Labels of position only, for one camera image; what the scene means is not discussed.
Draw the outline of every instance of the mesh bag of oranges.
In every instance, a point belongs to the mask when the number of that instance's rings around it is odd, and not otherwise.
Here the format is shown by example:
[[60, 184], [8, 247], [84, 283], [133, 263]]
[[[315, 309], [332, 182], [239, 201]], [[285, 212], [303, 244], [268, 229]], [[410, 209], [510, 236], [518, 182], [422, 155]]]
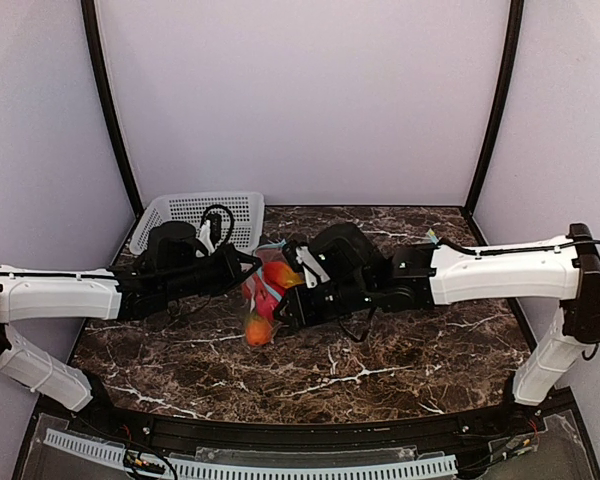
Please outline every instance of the mesh bag of oranges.
[[258, 247], [256, 255], [262, 267], [242, 284], [242, 295], [249, 303], [244, 321], [247, 343], [258, 347], [271, 343], [277, 330], [273, 311], [287, 289], [304, 283], [302, 275], [294, 272], [282, 255], [285, 242]]

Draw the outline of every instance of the white vent grille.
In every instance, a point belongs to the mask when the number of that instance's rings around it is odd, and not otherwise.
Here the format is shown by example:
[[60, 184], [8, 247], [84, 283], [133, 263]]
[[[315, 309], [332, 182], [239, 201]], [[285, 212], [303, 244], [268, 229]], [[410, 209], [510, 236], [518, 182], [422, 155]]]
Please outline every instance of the white vent grille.
[[[47, 429], [44, 443], [100, 465], [124, 470], [123, 446], [98, 443], [53, 429]], [[143, 455], [143, 458], [160, 463], [160, 460], [151, 455]], [[458, 473], [455, 455], [368, 467], [302, 469], [213, 465], [175, 458], [169, 461], [182, 480], [422, 480]], [[173, 478], [168, 469], [161, 477], [149, 473], [144, 475], [154, 478]]]

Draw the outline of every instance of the white plastic basket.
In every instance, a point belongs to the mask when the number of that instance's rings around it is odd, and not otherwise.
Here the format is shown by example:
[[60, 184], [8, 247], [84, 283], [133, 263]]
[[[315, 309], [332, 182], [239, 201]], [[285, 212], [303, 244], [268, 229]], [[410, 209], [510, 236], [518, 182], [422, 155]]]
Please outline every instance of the white plastic basket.
[[[241, 252], [251, 254], [258, 247], [264, 220], [264, 197], [258, 192], [182, 193], [158, 197], [149, 204], [133, 231], [129, 250], [140, 255], [147, 248], [151, 229], [170, 220], [188, 222], [199, 229], [204, 210], [214, 203], [227, 207], [235, 218], [229, 241]], [[224, 220], [222, 233], [228, 228]]]

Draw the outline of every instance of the wire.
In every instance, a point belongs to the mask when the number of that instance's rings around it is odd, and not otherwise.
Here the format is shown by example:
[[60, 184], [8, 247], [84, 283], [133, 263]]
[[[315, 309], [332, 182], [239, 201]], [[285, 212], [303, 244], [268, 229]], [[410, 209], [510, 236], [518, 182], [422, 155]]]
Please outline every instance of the wire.
[[536, 446], [539, 447], [540, 446], [540, 435], [538, 434], [538, 426], [536, 425], [536, 422], [534, 422], [533, 420], [529, 420], [529, 425], [531, 425], [531, 428], [533, 428], [533, 438], [536, 440]]
[[[100, 435], [103, 438], [108, 438], [109, 440], [112, 440], [114, 442], [119, 442], [120, 439], [114, 435], [109, 435], [108, 433], [104, 433], [102, 430], [94, 427], [93, 425], [91, 425], [89, 422], [87, 422], [84, 418], [78, 416], [78, 415], [72, 415], [73, 418], [77, 418], [78, 420], [80, 420], [84, 425], [86, 425], [87, 427], [89, 427], [91, 430], [93, 430], [94, 432], [96, 432], [98, 435]], [[171, 464], [171, 462], [169, 460], [167, 460], [164, 455], [158, 453], [157, 451], [155, 451], [152, 448], [149, 448], [145, 445], [142, 445], [138, 442], [134, 442], [133, 440], [129, 439], [127, 440], [127, 442], [131, 445], [135, 445], [136, 447], [138, 447], [139, 449], [139, 453], [141, 450], [145, 450], [153, 455], [155, 455], [158, 459], [160, 459], [162, 461], [162, 463], [164, 463], [169, 470], [171, 470], [171, 473], [173, 473], [173, 480], [178, 480], [178, 472], [176, 471], [176, 469], [174, 468], [174, 466]]]
[[460, 245], [448, 240], [446, 238], [441, 238], [438, 241], [440, 245], [446, 245], [447, 247], [455, 250], [456, 252], [463, 253], [465, 255], [470, 255], [473, 257], [493, 257], [497, 255], [505, 255], [511, 253], [528, 253], [528, 252], [549, 252], [551, 250], [555, 250], [556, 248], [568, 248], [568, 247], [577, 247], [579, 245], [600, 245], [600, 240], [576, 240], [573, 242], [562, 243], [559, 245], [542, 245], [537, 247], [518, 247], [518, 248], [498, 248], [493, 250], [473, 250], [471, 248], [461, 247]]
[[231, 213], [231, 210], [229, 210], [229, 208], [227, 208], [226, 206], [224, 206], [220, 203], [214, 203], [213, 205], [209, 205], [202, 213], [202, 218], [200, 219], [201, 225], [204, 225], [204, 222], [207, 220], [207, 215], [209, 215], [209, 213], [211, 213], [212, 210], [222, 210], [229, 217], [229, 229], [227, 230], [227, 234], [225, 235], [222, 242], [220, 242], [220, 245], [218, 245], [218, 246], [221, 246], [221, 245], [224, 245], [225, 243], [227, 243], [229, 241], [229, 239], [231, 238], [231, 234], [233, 234], [233, 227], [236, 224], [236, 219], [233, 216], [233, 213]]
[[373, 320], [374, 313], [376, 313], [376, 307], [371, 307], [371, 309], [369, 310], [369, 314], [367, 315], [367, 322], [369, 323], [369, 325], [367, 325], [367, 329], [364, 332], [362, 332], [362, 335], [360, 335], [359, 337], [356, 336], [351, 330], [349, 330], [347, 327], [344, 326], [344, 323], [342, 322], [341, 318], [338, 319], [338, 325], [340, 325], [340, 328], [342, 329], [342, 331], [351, 340], [353, 340], [355, 343], [362, 343], [369, 336], [369, 332], [371, 331], [371, 321]]
[[[178, 307], [180, 307], [180, 301], [176, 300]], [[167, 310], [167, 313], [169, 314], [169, 318], [171, 320], [175, 322], [182, 320], [185, 317], [189, 317], [191, 315], [195, 315], [196, 313], [199, 313], [200, 311], [204, 310], [209, 304], [211, 303], [211, 297], [207, 297], [207, 301], [204, 302], [202, 305], [200, 305], [199, 307], [194, 308], [193, 310], [191, 310], [190, 312], [185, 312], [185, 313], [178, 313], [177, 315], [172, 314], [169, 310]]]
[[514, 438], [516, 438], [516, 434], [511, 435], [509, 438], [507, 438], [507, 440], [504, 442], [504, 444], [502, 444], [501, 447], [497, 448], [496, 450], [494, 450], [493, 452], [489, 452], [487, 455], [485, 455], [484, 457], [482, 457], [480, 460], [476, 460], [473, 463], [470, 463], [467, 466], [462, 467], [462, 470], [470, 470], [471, 467], [473, 467], [474, 465], [478, 465], [479, 463], [484, 462], [485, 460], [489, 460], [491, 457], [495, 457], [496, 454], [499, 454], [502, 450], [505, 450], [507, 448], [507, 444], [513, 440]]
[[593, 360], [593, 357], [595, 357], [596, 354], [598, 353], [599, 348], [600, 348], [600, 344], [596, 343], [595, 347], [593, 347], [593, 352], [591, 352], [589, 355], [582, 352], [582, 358], [584, 358], [585, 361], [590, 362], [591, 360]]

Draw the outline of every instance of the black cable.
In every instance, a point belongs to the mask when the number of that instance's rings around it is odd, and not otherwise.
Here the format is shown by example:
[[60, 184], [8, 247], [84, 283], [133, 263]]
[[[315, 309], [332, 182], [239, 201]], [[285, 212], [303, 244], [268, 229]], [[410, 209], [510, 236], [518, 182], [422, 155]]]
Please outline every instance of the black cable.
[[221, 246], [221, 245], [224, 245], [225, 243], [227, 243], [229, 241], [229, 239], [231, 238], [231, 235], [233, 234], [233, 227], [236, 224], [236, 219], [233, 216], [233, 213], [231, 212], [231, 210], [229, 210], [229, 208], [227, 208], [226, 206], [224, 206], [220, 203], [214, 203], [213, 205], [209, 205], [202, 213], [202, 218], [200, 219], [200, 225], [204, 225], [204, 222], [207, 219], [207, 215], [209, 215], [209, 213], [211, 213], [212, 210], [222, 210], [229, 217], [229, 229], [227, 230], [227, 234], [225, 235], [224, 239], [218, 245], [218, 246]]
[[591, 360], [593, 360], [593, 357], [596, 356], [596, 354], [598, 353], [598, 349], [600, 348], [600, 344], [596, 343], [596, 346], [593, 347], [593, 352], [591, 352], [590, 355], [585, 354], [584, 352], [582, 352], [582, 358], [585, 359], [585, 361], [589, 362]]
[[479, 463], [484, 462], [485, 460], [489, 460], [490, 458], [495, 458], [497, 455], [500, 455], [504, 450], [507, 450], [507, 444], [513, 440], [514, 438], [516, 438], [518, 436], [518, 434], [513, 434], [511, 435], [509, 438], [507, 438], [507, 440], [502, 444], [502, 446], [498, 447], [497, 449], [495, 449], [493, 452], [489, 452], [487, 455], [485, 455], [484, 457], [482, 457], [480, 460], [476, 460], [473, 463], [470, 463], [469, 465], [466, 465], [464, 467], [462, 467], [461, 469], [458, 468], [458, 470], [471, 470], [471, 467], [474, 467], [474, 465], [478, 465]]
[[342, 323], [341, 318], [338, 319], [338, 325], [340, 325], [340, 328], [342, 329], [342, 331], [351, 340], [353, 340], [355, 343], [362, 343], [369, 336], [369, 332], [371, 332], [371, 320], [373, 320], [374, 313], [376, 313], [376, 307], [371, 307], [371, 309], [369, 310], [369, 314], [367, 315], [367, 322], [369, 322], [369, 324], [367, 325], [367, 329], [364, 332], [362, 332], [362, 335], [360, 335], [359, 337], [357, 337], [351, 330], [349, 330], [347, 327], [344, 326], [344, 323]]
[[562, 243], [559, 245], [542, 245], [537, 247], [518, 247], [518, 248], [499, 248], [493, 250], [473, 250], [470, 248], [462, 247], [451, 240], [446, 238], [441, 238], [438, 241], [439, 245], [446, 245], [452, 250], [456, 252], [463, 253], [465, 255], [470, 255], [472, 257], [494, 257], [497, 255], [505, 255], [511, 253], [529, 253], [529, 252], [549, 252], [551, 250], [555, 250], [556, 248], [568, 248], [568, 247], [576, 247], [578, 245], [600, 245], [600, 240], [577, 240], [574, 242]]
[[[78, 415], [72, 415], [73, 418], [77, 418], [78, 420], [80, 420], [84, 425], [86, 425], [87, 427], [89, 427], [91, 430], [93, 430], [94, 432], [96, 432], [98, 435], [100, 435], [103, 438], [108, 438], [109, 440], [112, 440], [114, 442], [120, 442], [121, 439], [114, 436], [114, 435], [109, 435], [108, 433], [104, 433], [102, 430], [94, 427], [93, 425], [91, 425], [89, 422], [87, 422], [84, 418], [78, 416]], [[171, 464], [171, 462], [169, 460], [167, 460], [164, 455], [158, 453], [157, 451], [155, 451], [152, 448], [149, 448], [145, 445], [142, 445], [138, 442], [134, 442], [133, 440], [126, 440], [126, 442], [128, 442], [131, 445], [135, 445], [136, 447], [138, 447], [138, 450], [145, 450], [149, 453], [151, 453], [152, 455], [155, 455], [158, 459], [160, 459], [162, 461], [162, 463], [164, 463], [169, 470], [171, 470], [171, 473], [173, 473], [173, 480], [178, 480], [178, 472], [176, 471], [175, 467]]]

